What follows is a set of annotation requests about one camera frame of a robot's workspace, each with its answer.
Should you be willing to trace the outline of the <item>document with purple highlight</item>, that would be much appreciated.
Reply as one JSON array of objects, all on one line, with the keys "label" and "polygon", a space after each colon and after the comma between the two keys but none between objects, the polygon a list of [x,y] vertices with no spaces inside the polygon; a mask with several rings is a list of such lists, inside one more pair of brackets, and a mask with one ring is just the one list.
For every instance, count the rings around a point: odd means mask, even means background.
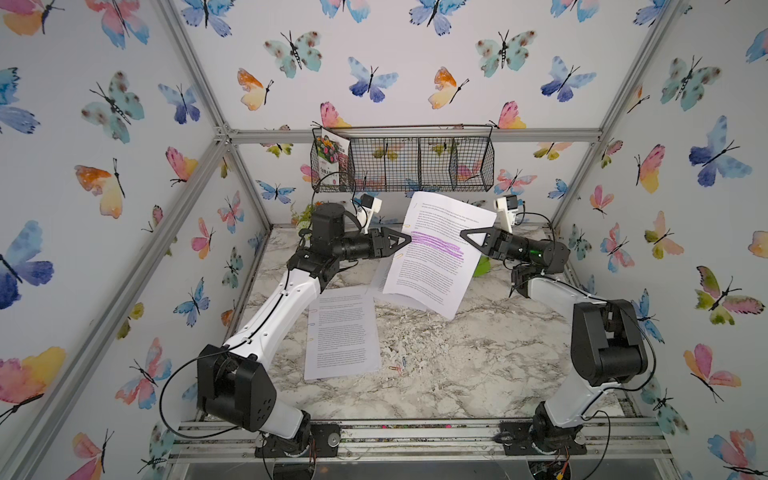
[{"label": "document with purple highlight", "polygon": [[392,256],[383,292],[454,319],[481,258],[460,232],[491,227],[495,221],[495,212],[471,203],[435,192],[414,193],[402,226],[412,241]]}]

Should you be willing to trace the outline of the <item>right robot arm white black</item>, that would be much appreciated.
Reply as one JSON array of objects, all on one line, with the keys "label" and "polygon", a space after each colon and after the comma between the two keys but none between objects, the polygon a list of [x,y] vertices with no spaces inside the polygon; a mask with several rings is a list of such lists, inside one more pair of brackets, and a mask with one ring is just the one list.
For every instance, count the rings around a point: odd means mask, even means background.
[{"label": "right robot arm white black", "polygon": [[460,236],[491,259],[515,261],[512,290],[571,321],[571,372],[554,396],[537,408],[535,428],[557,433],[578,429],[605,391],[621,389],[646,372],[645,339],[631,303],[600,299],[554,277],[569,259],[565,244],[496,227],[465,229]]}]

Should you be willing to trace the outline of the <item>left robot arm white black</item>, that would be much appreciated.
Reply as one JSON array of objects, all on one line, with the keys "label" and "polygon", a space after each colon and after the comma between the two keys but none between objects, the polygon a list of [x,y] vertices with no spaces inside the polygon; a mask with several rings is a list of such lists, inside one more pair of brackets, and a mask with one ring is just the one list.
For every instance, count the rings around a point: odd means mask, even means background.
[{"label": "left robot arm white black", "polygon": [[309,415],[278,398],[268,370],[296,320],[318,299],[344,261],[388,258],[410,235],[371,228],[343,205],[316,206],[278,286],[257,313],[221,346],[208,345],[196,359],[197,406],[250,432],[292,439],[307,430]]}]

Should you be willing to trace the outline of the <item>green toy trowel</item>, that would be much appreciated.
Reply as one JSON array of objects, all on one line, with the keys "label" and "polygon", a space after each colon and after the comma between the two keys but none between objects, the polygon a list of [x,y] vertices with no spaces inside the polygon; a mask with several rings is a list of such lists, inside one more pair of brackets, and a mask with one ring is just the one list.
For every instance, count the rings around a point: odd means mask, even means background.
[{"label": "green toy trowel", "polygon": [[491,259],[487,256],[482,256],[474,270],[473,277],[479,278],[487,275],[491,271]]}]

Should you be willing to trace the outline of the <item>artificial flower plant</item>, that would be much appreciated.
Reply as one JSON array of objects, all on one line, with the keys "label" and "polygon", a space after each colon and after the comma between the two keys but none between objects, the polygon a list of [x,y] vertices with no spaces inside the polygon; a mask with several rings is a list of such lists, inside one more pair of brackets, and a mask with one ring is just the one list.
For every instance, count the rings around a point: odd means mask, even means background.
[{"label": "artificial flower plant", "polygon": [[297,207],[295,204],[290,206],[291,211],[291,224],[297,229],[309,228],[311,225],[312,214],[316,207],[317,202],[308,203],[304,207]]}]

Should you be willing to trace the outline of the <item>colourful seed packet booklet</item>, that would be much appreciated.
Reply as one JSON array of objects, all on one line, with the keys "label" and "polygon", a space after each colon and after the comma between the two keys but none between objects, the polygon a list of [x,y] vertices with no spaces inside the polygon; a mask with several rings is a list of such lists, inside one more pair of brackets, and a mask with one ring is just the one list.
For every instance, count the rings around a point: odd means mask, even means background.
[{"label": "colourful seed packet booklet", "polygon": [[322,183],[346,187],[349,177],[350,140],[320,128],[315,135],[314,145],[317,171]]}]

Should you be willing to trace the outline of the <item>plain text document left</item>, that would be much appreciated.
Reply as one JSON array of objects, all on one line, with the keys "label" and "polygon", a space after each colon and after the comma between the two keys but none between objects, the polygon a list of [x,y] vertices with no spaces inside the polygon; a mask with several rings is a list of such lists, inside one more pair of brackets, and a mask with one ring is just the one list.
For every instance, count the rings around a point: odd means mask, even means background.
[{"label": "plain text document left", "polygon": [[361,375],[380,368],[377,317],[368,288],[323,292],[308,309],[304,379]]}]

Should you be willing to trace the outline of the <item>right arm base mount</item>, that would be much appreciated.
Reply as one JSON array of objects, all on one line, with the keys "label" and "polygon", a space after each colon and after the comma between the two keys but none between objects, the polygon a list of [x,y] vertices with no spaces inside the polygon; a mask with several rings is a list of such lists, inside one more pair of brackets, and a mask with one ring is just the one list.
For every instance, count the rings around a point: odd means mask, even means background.
[{"label": "right arm base mount", "polygon": [[576,442],[582,426],[562,428],[540,418],[501,422],[492,440],[506,456],[585,455],[587,447]]}]

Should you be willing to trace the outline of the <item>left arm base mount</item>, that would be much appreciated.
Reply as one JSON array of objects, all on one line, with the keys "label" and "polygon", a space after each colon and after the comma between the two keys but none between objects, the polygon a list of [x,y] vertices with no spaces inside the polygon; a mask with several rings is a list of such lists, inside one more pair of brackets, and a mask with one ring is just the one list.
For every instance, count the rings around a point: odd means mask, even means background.
[{"label": "left arm base mount", "polygon": [[334,458],[341,444],[341,426],[337,423],[310,421],[300,426],[290,439],[268,434],[255,448],[256,458]]}]

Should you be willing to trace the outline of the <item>aluminium front rail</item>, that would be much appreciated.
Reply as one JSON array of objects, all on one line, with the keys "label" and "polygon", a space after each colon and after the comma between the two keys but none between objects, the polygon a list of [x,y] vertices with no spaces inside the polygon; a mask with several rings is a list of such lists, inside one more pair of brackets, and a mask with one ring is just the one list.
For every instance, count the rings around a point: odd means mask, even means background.
[{"label": "aluminium front rail", "polygon": [[[576,437],[587,447],[585,455],[506,456],[492,437],[501,422],[513,419],[427,420],[320,420],[341,426],[341,444],[336,462],[383,462],[428,460],[613,460],[669,459],[672,456],[657,423],[649,418],[598,417],[588,422]],[[175,442],[169,455],[172,464],[259,461],[255,448],[264,440],[256,433],[231,430],[223,422],[185,422],[185,438]],[[307,457],[266,459],[307,462]]]}]

